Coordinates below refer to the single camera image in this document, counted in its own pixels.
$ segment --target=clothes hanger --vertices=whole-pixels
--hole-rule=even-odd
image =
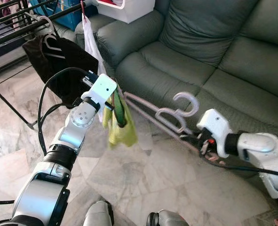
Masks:
[[[128,93],[128,92],[124,92],[122,97],[124,97],[124,100],[126,101],[126,103],[128,105],[132,106],[142,116],[144,116],[145,118],[147,118],[148,120],[153,122],[161,130],[165,131],[170,136],[177,139],[179,142],[183,143],[185,146],[189,147],[190,149],[197,150],[196,147],[194,147],[193,145],[191,145],[188,142],[182,141],[181,138],[180,138],[181,133],[185,133],[185,134],[188,134],[188,135],[193,134],[193,131],[190,130],[187,127],[187,123],[186,123],[184,117],[191,117],[199,110],[199,102],[191,93],[180,92],[180,93],[177,93],[173,97],[174,101],[176,101],[176,100],[178,100],[179,98],[182,98],[182,97],[190,100],[191,105],[192,105],[192,110],[189,111],[189,112],[185,112],[181,109],[173,110],[173,109],[165,108],[165,107],[164,108],[159,108],[159,107],[153,105],[152,103],[150,103],[150,102],[148,102],[148,101],[146,101],[146,100],[144,100],[140,97],[137,97],[134,94]],[[155,112],[155,118],[150,116],[148,113],[146,113],[144,110],[142,110],[139,106],[137,106],[131,100],[134,100],[134,101],[144,105],[145,107],[148,107],[152,111],[154,111]],[[163,118],[161,116],[162,113],[167,113],[167,114],[173,116],[174,118],[176,118],[179,121],[180,127],[176,127],[174,124],[172,124],[171,122],[169,122],[168,120]]]
[[[52,21],[51,21],[48,17],[46,17],[46,16],[41,16],[39,20],[43,20],[43,19],[45,19],[45,20],[47,20],[47,21],[49,22],[49,24],[50,24],[50,29],[51,29],[51,31],[48,32],[47,35],[45,36],[43,42],[46,44],[46,46],[47,46],[49,49],[57,50],[57,51],[62,51],[60,48],[51,47],[51,46],[48,44],[48,42],[47,42],[47,39],[48,39],[48,38],[51,38],[51,39],[56,40],[56,37],[53,35],[53,33],[54,33],[54,26],[53,26]]]

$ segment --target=blue container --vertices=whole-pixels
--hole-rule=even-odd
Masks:
[[[39,4],[39,0],[30,0],[30,3],[32,6],[35,6],[35,5]],[[53,14],[54,8],[56,8],[54,13],[58,13],[58,12],[62,11],[62,5],[63,5],[64,10],[66,10],[79,3],[80,3],[80,0],[58,0],[58,4],[56,5],[56,0],[55,0],[52,3],[44,5],[43,7],[46,9],[46,12],[48,14],[47,16],[50,16]],[[36,14],[45,16],[44,11],[41,9],[41,7],[37,7],[35,9],[33,9],[33,11]],[[98,13],[98,11],[95,6],[85,7],[86,16],[91,16],[91,15],[94,15],[97,13]],[[60,18],[56,19],[55,21],[63,26],[70,28],[72,31],[74,31],[76,26],[81,21],[81,9],[74,11],[72,13],[69,13],[65,16],[61,16]]]

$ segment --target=sofa backrest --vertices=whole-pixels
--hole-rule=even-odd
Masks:
[[[260,0],[219,68],[278,96],[278,0]]]
[[[156,0],[154,8],[163,14],[167,15],[169,9],[170,0]]]
[[[159,40],[184,55],[218,66],[257,1],[171,0]]]

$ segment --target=tile floor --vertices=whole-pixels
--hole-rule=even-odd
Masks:
[[[16,76],[0,84],[0,92],[30,122],[37,117],[43,83],[29,62],[0,75]],[[43,109],[59,100],[48,91]],[[88,207],[100,199],[115,209],[116,225],[146,225],[148,213],[168,209],[191,226],[271,226],[278,216],[274,203],[242,178],[202,162],[177,141],[162,133],[135,111],[138,144],[110,149],[107,130],[95,120],[72,170],[71,195],[63,226],[80,226]],[[49,144],[67,116],[52,113],[43,126]],[[37,130],[29,129],[0,100],[0,200],[14,199],[43,158]],[[9,218],[12,205],[0,206],[0,219]]]

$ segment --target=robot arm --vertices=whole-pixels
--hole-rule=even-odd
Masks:
[[[222,158],[230,154],[254,166],[278,172],[278,137],[268,133],[233,134],[228,121],[215,109],[205,112],[198,122],[200,130],[207,130],[215,139],[217,153]],[[278,176],[260,172],[267,191],[278,202]]]
[[[0,225],[58,226],[64,216],[70,191],[66,189],[71,169],[81,150],[95,114],[103,110],[117,84],[101,74],[79,106],[71,109],[43,161],[38,163],[17,196],[12,219]]]

